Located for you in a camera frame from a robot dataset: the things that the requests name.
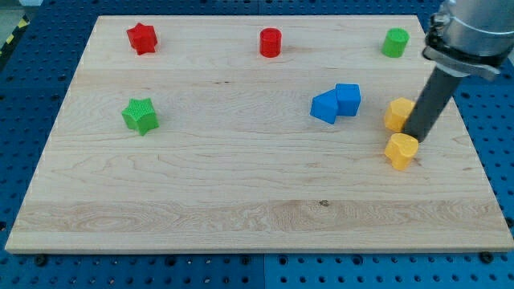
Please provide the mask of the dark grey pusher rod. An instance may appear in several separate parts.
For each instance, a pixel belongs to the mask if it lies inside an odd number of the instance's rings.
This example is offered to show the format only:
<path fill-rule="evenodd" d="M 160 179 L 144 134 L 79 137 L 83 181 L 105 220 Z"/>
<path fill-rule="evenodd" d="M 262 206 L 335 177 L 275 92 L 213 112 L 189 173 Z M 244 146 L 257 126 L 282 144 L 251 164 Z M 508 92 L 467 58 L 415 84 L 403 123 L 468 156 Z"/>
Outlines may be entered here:
<path fill-rule="evenodd" d="M 403 125 L 402 132 L 419 143 L 423 142 L 461 81 L 462 77 L 453 76 L 436 67 Z"/>

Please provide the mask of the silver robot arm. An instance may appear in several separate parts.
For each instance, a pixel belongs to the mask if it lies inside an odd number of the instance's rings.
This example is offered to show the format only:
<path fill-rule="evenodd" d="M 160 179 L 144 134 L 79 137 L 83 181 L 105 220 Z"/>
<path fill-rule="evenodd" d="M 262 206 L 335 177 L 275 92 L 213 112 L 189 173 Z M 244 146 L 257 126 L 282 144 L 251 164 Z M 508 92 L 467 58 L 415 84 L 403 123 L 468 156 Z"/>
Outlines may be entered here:
<path fill-rule="evenodd" d="M 462 79 L 493 81 L 513 50 L 513 0 L 446 0 L 430 17 L 424 58 L 435 62 L 401 132 L 423 142 Z"/>

